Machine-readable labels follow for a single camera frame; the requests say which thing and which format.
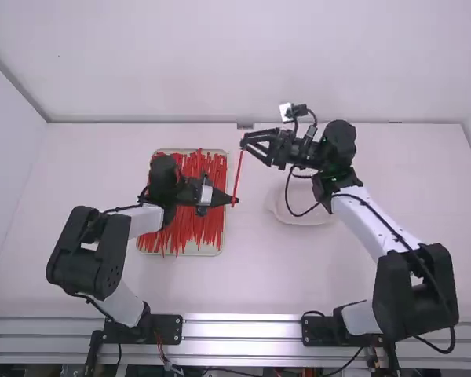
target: white tabletop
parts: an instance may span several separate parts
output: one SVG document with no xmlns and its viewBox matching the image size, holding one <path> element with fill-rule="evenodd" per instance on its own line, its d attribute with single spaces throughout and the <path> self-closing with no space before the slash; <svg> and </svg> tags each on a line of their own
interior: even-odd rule
<svg viewBox="0 0 471 377">
<path fill-rule="evenodd" d="M 405 229 L 448 248 L 462 318 L 471 316 L 471 151 L 462 128 L 356 128 L 358 176 Z M 231 191 L 241 136 L 226 124 L 52 125 L 0 254 L 0 306 L 83 306 L 48 284 L 45 273 L 71 209 L 133 203 L 146 183 L 149 157 L 159 148 L 224 149 Z M 369 298 L 375 264 L 342 223 L 284 225 L 264 208 L 269 189 L 286 175 L 246 154 L 240 204 L 227 209 L 222 253 L 162 259 L 138 253 L 133 240 L 124 280 L 156 312 L 328 312 Z"/>
</svg>

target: metal rail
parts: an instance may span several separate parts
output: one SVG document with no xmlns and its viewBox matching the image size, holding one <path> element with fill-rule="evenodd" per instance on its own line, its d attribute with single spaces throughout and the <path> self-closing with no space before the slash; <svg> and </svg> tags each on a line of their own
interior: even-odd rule
<svg viewBox="0 0 471 377">
<path fill-rule="evenodd" d="M 199 366 L 339 367 L 353 348 L 308 348 L 301 343 L 298 315 L 186 314 L 179 346 L 165 346 L 172 362 Z M 93 330 L 102 318 L 0 317 L 0 363 L 83 364 Z M 456 327 L 457 346 L 441 355 L 415 339 L 397 344 L 402 368 L 471 369 L 471 322 Z M 446 346 L 447 330 L 427 339 Z M 118 348 L 102 347 L 99 363 L 114 364 Z M 156 346 L 122 346 L 122 364 L 161 364 Z M 352 363 L 366 367 L 365 355 Z"/>
</svg>

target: pile of red straws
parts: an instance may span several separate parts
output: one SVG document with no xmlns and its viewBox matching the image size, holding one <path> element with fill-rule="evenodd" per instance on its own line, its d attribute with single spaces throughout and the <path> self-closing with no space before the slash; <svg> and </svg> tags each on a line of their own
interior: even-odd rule
<svg viewBox="0 0 471 377">
<path fill-rule="evenodd" d="M 227 185 L 227 158 L 217 153 L 203 153 L 202 149 L 190 154 L 171 153 L 185 177 L 200 177 L 204 172 L 213 181 L 213 187 L 225 191 Z M 213 245 L 221 250 L 225 221 L 225 206 L 211 208 L 204 217 L 195 216 L 194 207 L 178 207 L 169 226 L 156 233 L 147 233 L 137 239 L 137 248 L 148 253 L 183 254 L 187 243 L 195 242 L 197 250 L 201 244 Z"/>
</svg>

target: wooden board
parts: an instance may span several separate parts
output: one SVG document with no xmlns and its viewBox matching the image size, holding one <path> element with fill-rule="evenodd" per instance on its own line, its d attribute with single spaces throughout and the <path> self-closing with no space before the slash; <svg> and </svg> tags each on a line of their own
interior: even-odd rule
<svg viewBox="0 0 471 377">
<path fill-rule="evenodd" d="M 190 153 L 193 153 L 193 152 L 196 152 L 196 151 L 197 151 L 197 149 L 192 149 L 192 148 L 180 148 L 180 149 L 168 148 L 168 149 L 158 149 L 153 153 L 153 155 L 156 155 L 158 153 L 166 153 L 167 155 L 170 155 L 172 153 L 181 153 L 181 154 L 186 155 L 186 154 L 190 154 Z M 207 153 L 211 153 L 212 155 L 216 153 L 218 155 L 222 155 L 225 158 L 227 158 L 227 152 L 223 151 L 221 149 L 203 149 L 202 153 L 205 156 L 207 156 Z M 221 247 L 223 247 L 224 238 L 225 238 L 225 221 L 224 221 L 224 228 L 221 231 Z M 148 251 L 147 248 L 144 247 L 144 246 L 140 247 L 140 244 L 139 244 L 138 240 L 136 242 L 136 248 L 142 254 L 155 255 L 155 256 L 161 256 L 162 257 L 162 252 L 160 252 L 160 251 L 153 252 L 153 251 Z M 191 240 L 191 241 L 187 242 L 187 246 L 185 247 L 185 249 L 182 250 L 178 254 L 176 254 L 176 252 L 174 252 L 171 249 L 171 243 L 168 243 L 167 246 L 166 246 L 166 249 L 164 250 L 163 255 L 164 256 L 170 256 L 170 257 L 171 256 L 174 256 L 174 257 L 176 257 L 176 256 L 179 256 L 179 257 L 183 257 L 183 256 L 213 257 L 213 256 L 216 256 L 216 255 L 219 255 L 221 253 L 221 251 L 222 251 L 222 249 L 218 250 L 215 245 L 208 244 L 208 243 L 201 243 L 200 247 L 198 247 L 197 243 L 194 240 Z"/>
</svg>

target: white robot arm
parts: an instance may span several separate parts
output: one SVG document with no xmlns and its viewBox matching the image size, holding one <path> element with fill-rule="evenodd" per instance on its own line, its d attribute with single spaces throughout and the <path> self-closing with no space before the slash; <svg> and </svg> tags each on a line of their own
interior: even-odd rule
<svg viewBox="0 0 471 377">
<path fill-rule="evenodd" d="M 313 169 L 312 191 L 317 204 L 296 217 L 323 205 L 335 213 L 365 246 L 377 263 L 373 297 L 340 306 L 333 316 L 312 311 L 302 317 L 305 346 L 373 345 L 377 335 L 397 342 L 458 323 L 458 306 L 451 256 L 439 243 L 426 245 L 374 203 L 352 167 L 356 154 L 356 129 L 344 120 L 327 124 L 319 141 L 316 116 L 305 104 L 281 106 L 284 122 L 294 121 L 293 130 L 274 128 L 244 134 L 242 149 L 265 165 L 285 170 L 291 165 L 285 188 L 294 169 Z M 297 137 L 297 117 L 310 114 L 314 123 L 303 138 Z M 412 285 L 411 275 L 422 278 Z"/>
</svg>

